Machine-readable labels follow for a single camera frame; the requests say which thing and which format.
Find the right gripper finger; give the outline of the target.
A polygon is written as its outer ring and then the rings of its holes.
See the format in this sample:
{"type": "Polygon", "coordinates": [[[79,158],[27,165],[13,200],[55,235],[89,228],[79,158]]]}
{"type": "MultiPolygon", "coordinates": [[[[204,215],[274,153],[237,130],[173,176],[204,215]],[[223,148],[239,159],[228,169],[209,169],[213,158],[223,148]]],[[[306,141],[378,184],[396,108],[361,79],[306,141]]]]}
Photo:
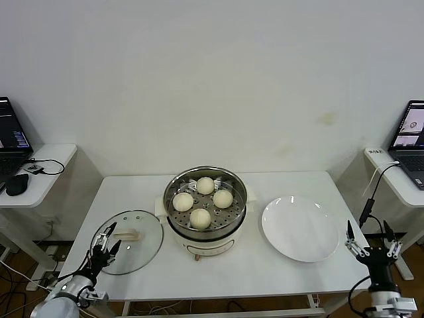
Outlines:
{"type": "Polygon", "coordinates": [[[384,230],[385,230],[385,234],[386,234],[386,238],[387,238],[387,242],[388,242],[387,257],[393,258],[393,259],[398,259],[398,256],[399,256],[401,248],[402,248],[402,242],[400,242],[396,238],[394,231],[388,225],[386,220],[384,220],[383,224],[384,224],[384,230]]]}
{"type": "Polygon", "coordinates": [[[346,229],[346,242],[345,246],[351,252],[351,254],[355,257],[359,256],[360,258],[365,258],[369,256],[370,253],[365,250],[364,247],[360,246],[354,236],[354,231],[351,225],[351,222],[347,221],[347,229],[346,229]]]}

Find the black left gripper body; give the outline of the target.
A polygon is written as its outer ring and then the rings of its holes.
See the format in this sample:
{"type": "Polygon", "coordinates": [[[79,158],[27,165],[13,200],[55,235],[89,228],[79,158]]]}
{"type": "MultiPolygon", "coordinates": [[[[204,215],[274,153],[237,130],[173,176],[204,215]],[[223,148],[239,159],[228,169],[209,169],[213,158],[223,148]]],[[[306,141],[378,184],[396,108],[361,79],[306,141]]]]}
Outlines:
{"type": "Polygon", "coordinates": [[[92,277],[97,277],[102,269],[109,265],[109,258],[110,254],[107,248],[103,250],[101,245],[95,245],[87,265],[87,273],[92,277]]]}

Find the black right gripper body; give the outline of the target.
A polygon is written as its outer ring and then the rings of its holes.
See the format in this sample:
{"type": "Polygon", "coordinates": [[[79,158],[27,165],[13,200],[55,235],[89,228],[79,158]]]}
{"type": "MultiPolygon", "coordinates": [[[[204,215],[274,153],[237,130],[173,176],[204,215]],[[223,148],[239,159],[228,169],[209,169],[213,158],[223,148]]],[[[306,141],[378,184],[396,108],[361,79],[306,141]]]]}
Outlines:
{"type": "Polygon", "coordinates": [[[365,247],[364,256],[360,256],[360,263],[368,269],[371,284],[368,291],[373,292],[397,292],[391,266],[396,261],[392,255],[388,256],[387,248],[365,247]]]}

